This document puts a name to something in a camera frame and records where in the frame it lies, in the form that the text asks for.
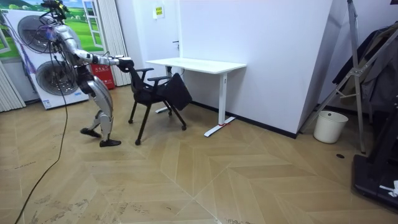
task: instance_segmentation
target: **red box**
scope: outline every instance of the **red box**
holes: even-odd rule
[[[97,76],[109,90],[114,89],[113,75],[110,66],[91,64],[93,75]]]

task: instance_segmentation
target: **silver robot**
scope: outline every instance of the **silver robot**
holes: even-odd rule
[[[82,134],[87,134],[96,138],[101,135],[94,129],[101,125],[102,141],[100,147],[117,146],[121,141],[110,139],[113,124],[113,103],[111,95],[104,83],[96,76],[92,75],[87,69],[88,63],[100,65],[117,65],[123,72],[132,72],[134,62],[129,57],[122,55],[114,57],[103,57],[90,54],[85,50],[79,49],[75,40],[76,34],[70,27],[63,23],[66,18],[64,11],[68,9],[62,5],[61,1],[44,1],[43,7],[50,9],[50,14],[57,21],[52,26],[52,46],[58,52],[63,52],[70,65],[76,68],[76,82],[84,94],[94,98],[99,111],[95,115],[93,124],[89,128],[80,130]]]

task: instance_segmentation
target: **wooden floor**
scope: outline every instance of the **wooden floor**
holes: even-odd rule
[[[182,112],[186,131],[175,116],[151,113],[135,146],[144,107],[128,124],[130,88],[111,93],[112,138],[123,143],[100,148],[98,139],[79,133],[96,114],[92,101],[68,106],[61,160],[20,223],[398,223],[397,215],[350,190],[355,122],[332,145],[316,141],[311,130],[293,140],[238,120],[206,138],[217,114],[190,105]],[[64,122],[64,108],[45,111],[40,103],[0,114],[0,223],[14,223],[56,160]]]

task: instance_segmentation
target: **desk top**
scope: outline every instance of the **desk top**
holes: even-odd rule
[[[190,58],[167,58],[160,60],[150,60],[147,63],[157,65],[166,65],[171,67],[184,68],[195,72],[204,72],[210,74],[219,74],[230,72],[232,70],[246,67],[246,64],[230,63],[230,62],[216,62],[210,60],[197,60]]]

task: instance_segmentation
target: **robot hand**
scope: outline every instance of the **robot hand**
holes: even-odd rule
[[[131,72],[131,69],[134,69],[134,62],[131,60],[129,57],[119,57],[117,58],[119,60],[118,68],[122,72]]]

